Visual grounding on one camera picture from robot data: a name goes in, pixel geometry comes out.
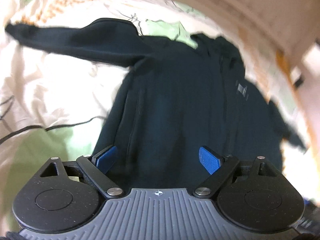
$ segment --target gray ribbed plate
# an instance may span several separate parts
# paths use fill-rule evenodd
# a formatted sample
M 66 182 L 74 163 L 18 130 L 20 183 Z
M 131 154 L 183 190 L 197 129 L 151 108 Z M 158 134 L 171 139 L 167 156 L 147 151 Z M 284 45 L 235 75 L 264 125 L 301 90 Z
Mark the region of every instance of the gray ribbed plate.
M 23 229 L 28 240 L 291 240 L 294 229 L 276 234 L 242 230 L 222 218 L 212 202 L 190 196 L 186 189 L 132 189 L 108 200 L 86 225 L 61 234 Z

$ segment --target black sweatshirt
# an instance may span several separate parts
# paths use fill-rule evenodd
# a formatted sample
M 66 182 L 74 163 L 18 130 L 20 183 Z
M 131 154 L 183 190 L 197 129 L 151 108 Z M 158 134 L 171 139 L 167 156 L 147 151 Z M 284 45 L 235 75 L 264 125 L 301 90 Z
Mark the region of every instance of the black sweatshirt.
M 275 104 L 244 78 L 239 50 L 223 37 L 192 35 L 193 49 L 166 37 L 138 36 L 135 26 L 98 19 L 82 29 L 7 25 L 20 44 L 123 67 L 124 78 L 94 153 L 114 144 L 107 176 L 121 187 L 196 187 L 208 177 L 203 145 L 241 160 L 267 157 L 282 168 L 280 141 L 295 138 Z

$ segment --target blue object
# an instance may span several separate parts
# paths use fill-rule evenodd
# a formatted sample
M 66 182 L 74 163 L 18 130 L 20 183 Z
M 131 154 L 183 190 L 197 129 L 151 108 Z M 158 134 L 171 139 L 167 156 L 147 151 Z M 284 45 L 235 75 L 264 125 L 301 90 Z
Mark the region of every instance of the blue object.
M 107 147 L 93 156 L 93 158 L 95 159 L 94 165 L 103 174 L 106 174 L 118 159 L 118 148 L 116 146 Z
M 199 149 L 199 161 L 205 169 L 212 175 L 223 163 L 223 158 L 213 152 L 208 147 L 202 146 Z

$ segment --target metal pin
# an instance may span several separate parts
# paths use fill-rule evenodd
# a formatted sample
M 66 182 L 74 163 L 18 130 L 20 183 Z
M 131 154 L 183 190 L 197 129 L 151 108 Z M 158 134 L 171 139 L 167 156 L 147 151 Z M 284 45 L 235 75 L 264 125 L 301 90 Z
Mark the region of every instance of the metal pin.
M 199 187 L 195 190 L 195 192 L 199 196 L 207 196 L 211 193 L 211 190 L 207 187 Z
M 118 195 L 122 194 L 122 192 L 123 192 L 123 190 L 120 189 L 119 187 L 112 187 L 112 188 L 107 190 L 107 193 L 110 196 L 118 196 Z

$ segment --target bed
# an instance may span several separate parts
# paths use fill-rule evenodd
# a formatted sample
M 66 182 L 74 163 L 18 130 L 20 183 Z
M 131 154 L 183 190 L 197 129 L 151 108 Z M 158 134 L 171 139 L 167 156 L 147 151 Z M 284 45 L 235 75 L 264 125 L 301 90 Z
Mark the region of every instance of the bed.
M 20 46 L 4 32 L 8 22 L 81 28 L 101 17 L 119 18 L 131 21 L 140 35 L 167 36 L 192 47 L 192 33 L 223 35 L 239 47 L 246 78 L 266 101 L 275 100 L 308 145 L 305 153 L 282 142 L 284 175 L 305 198 L 320 201 L 317 147 L 279 52 L 297 47 L 246 28 L 245 18 L 235 22 L 226 15 L 229 7 L 220 13 L 222 4 L 211 7 L 207 1 L 202 6 L 200 0 L 0 0 L 0 235 L 19 229 L 11 211 L 14 196 L 48 158 L 69 161 L 92 153 L 128 72 Z

